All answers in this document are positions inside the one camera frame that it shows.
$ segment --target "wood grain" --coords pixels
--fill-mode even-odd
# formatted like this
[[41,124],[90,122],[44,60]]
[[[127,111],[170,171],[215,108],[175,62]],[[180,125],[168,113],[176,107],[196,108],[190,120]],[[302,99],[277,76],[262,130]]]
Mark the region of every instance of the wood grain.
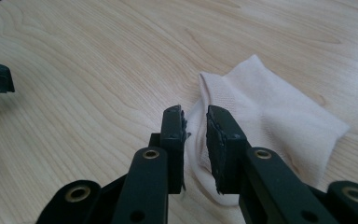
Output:
[[[126,174],[162,111],[200,98],[200,71],[253,54],[351,125],[319,188],[358,182],[358,1],[1,1],[17,91],[0,94],[0,223],[34,223],[71,181]],[[170,197],[170,223],[239,218],[202,189]]]

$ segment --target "screw hole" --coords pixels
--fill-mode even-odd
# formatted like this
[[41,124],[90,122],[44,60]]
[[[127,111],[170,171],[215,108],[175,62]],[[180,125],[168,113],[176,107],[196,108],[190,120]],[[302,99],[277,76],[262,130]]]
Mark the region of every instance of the screw hole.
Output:
[[156,150],[147,150],[143,155],[145,159],[155,159],[159,156],[159,153]]
[[267,152],[266,150],[257,150],[255,152],[255,155],[259,159],[263,159],[263,160],[267,160],[267,159],[270,159],[272,157],[271,153]]
[[145,219],[145,213],[143,211],[134,211],[130,214],[131,222],[141,222]]
[[301,211],[301,216],[306,219],[308,222],[316,223],[319,221],[318,216],[310,211]]
[[79,185],[69,189],[65,194],[68,203],[78,203],[89,197],[91,189],[86,185]]

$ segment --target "table surface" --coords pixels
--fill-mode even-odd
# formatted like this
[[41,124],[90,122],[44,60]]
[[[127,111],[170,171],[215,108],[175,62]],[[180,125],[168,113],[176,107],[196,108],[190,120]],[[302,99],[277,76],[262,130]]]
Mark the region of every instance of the table surface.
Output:
[[[1,1],[16,92],[0,94],[0,223],[34,223],[72,181],[126,174],[162,111],[200,98],[200,71],[253,54],[351,125],[318,188],[358,182],[358,1]],[[238,222],[185,176],[194,188],[170,196],[169,223]]]

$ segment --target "white fabric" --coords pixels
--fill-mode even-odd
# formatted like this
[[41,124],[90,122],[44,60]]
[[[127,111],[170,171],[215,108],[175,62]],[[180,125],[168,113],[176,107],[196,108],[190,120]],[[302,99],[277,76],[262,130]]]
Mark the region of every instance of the white fabric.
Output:
[[208,105],[230,111],[253,147],[277,152],[305,183],[316,186],[338,138],[349,126],[269,71],[252,56],[221,77],[200,74],[201,99],[186,115],[186,154],[201,185],[222,205],[238,195],[217,194],[206,147]]

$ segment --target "light wood surface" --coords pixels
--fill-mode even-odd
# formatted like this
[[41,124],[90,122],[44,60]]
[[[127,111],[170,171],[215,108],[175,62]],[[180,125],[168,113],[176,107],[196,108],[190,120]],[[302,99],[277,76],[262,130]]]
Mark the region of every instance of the light wood surface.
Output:
[[[358,182],[358,1],[0,2],[0,63],[16,87],[0,94],[0,223],[34,223],[72,181],[126,174],[162,111],[200,98],[200,71],[253,54],[351,125],[318,188]],[[203,190],[170,196],[169,223],[239,216]]]

